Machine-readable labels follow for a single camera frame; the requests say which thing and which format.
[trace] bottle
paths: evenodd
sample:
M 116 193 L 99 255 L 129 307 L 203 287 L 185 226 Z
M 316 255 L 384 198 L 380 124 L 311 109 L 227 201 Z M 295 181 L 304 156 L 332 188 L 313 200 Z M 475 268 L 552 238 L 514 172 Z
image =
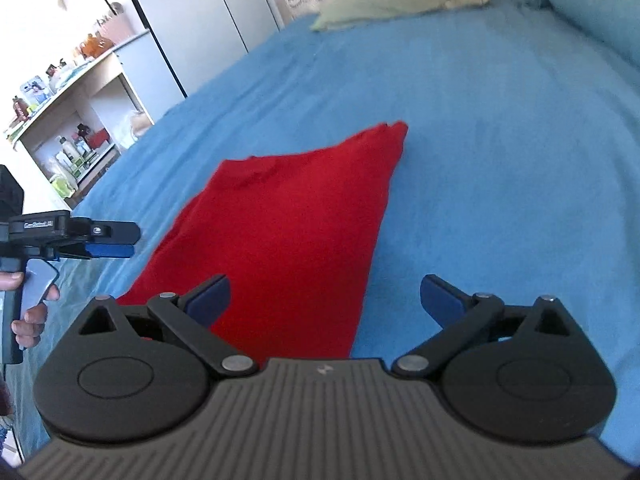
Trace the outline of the bottle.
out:
M 75 66 L 84 65 L 84 54 L 80 51 L 78 47 L 74 48 L 71 59 L 73 60 Z
M 62 157 L 66 158 L 66 155 L 64 153 L 59 153 L 58 155 L 61 155 Z M 50 157 L 49 160 L 46 162 L 46 167 L 47 167 L 47 170 L 49 170 L 49 173 L 51 173 L 51 178 L 49 179 L 49 181 L 52 184 L 54 183 L 53 182 L 54 179 L 56 179 L 57 177 L 58 178 L 62 177 L 62 179 L 66 183 L 66 186 L 69 186 L 71 188 L 71 194 L 73 194 L 73 192 L 78 190 L 78 182 L 69 171 L 68 166 L 66 165 L 66 162 L 61 163 L 58 156 L 56 156 L 56 158 Z M 57 192 L 60 193 L 60 189 L 58 188 L 58 186 L 54 184 L 53 187 L 56 188 Z
M 27 108 L 29 108 L 29 105 L 24 102 L 24 99 L 20 99 L 18 96 L 14 97 L 15 116 L 21 121 L 27 121 L 29 119 L 29 111 Z
M 78 149 L 78 152 L 80 152 L 80 154 L 84 158 L 88 158 L 91 155 L 92 149 L 89 148 L 89 145 L 86 143 L 86 141 L 78 134 L 73 134 L 72 137 L 74 140 L 74 144 Z
M 71 172 L 73 163 L 69 160 L 68 156 L 66 156 L 65 152 L 56 153 L 56 160 L 60 163 L 60 166 L 62 168 L 65 168 L 67 171 Z
M 78 137 L 80 137 L 89 146 L 89 149 L 94 150 L 98 146 L 94 146 L 91 142 L 93 139 L 93 131 L 86 124 L 78 124 Z
M 55 94 L 58 92 L 56 88 L 58 82 L 60 81 L 60 70 L 55 65 L 49 65 L 49 68 L 45 71 L 45 74 L 49 77 L 49 88 Z
M 78 162 L 78 160 L 82 160 L 82 155 L 80 155 L 80 152 L 78 152 L 78 149 L 72 142 L 66 140 L 65 137 L 59 137 L 58 141 L 62 145 L 62 151 L 65 152 L 65 155 L 68 156 L 71 162 L 75 163 Z
M 49 179 L 49 182 L 61 198 L 71 198 L 76 192 L 68 180 L 61 174 L 55 174 Z

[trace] finger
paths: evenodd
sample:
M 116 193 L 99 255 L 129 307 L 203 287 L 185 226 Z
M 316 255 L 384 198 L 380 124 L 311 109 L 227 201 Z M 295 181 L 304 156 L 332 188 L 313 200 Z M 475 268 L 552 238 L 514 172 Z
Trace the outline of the finger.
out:
M 33 324 L 26 321 L 14 321 L 11 323 L 11 330 L 15 335 L 36 337 L 44 332 L 44 323 Z
M 31 324 L 41 324 L 47 322 L 49 309 L 44 303 L 31 307 L 24 313 L 24 320 Z
M 51 285 L 49 290 L 47 291 L 47 297 L 45 300 L 47 301 L 57 301 L 60 299 L 60 289 L 55 285 Z
M 24 348 L 33 348 L 40 342 L 40 336 L 17 335 L 15 340 L 18 342 L 18 345 Z
M 22 283 L 22 272 L 0 272 L 0 290 L 15 290 Z

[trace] red towel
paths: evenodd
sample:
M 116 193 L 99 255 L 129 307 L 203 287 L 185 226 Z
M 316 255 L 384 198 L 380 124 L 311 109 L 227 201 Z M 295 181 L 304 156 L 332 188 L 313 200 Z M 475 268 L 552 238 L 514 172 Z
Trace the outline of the red towel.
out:
M 222 339 L 259 362 L 348 357 L 406 132 L 380 124 L 323 150 L 225 160 L 120 304 L 226 274 Z

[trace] blue bed sheet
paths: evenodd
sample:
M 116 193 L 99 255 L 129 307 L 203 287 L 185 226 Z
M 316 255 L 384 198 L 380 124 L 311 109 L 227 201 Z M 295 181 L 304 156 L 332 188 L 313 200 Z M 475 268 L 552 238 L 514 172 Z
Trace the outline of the blue bed sheet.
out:
M 618 384 L 604 442 L 640 461 L 640 72 L 551 10 L 511 0 L 322 34 L 311 21 L 169 111 L 75 211 L 144 235 L 131 260 L 60 265 L 63 300 L 43 340 L 8 369 L 27 455 L 47 441 L 38 367 L 88 298 L 128 289 L 221 160 L 404 120 L 353 356 L 389 362 L 437 332 L 418 297 L 428 272 L 514 304 L 555 294 Z

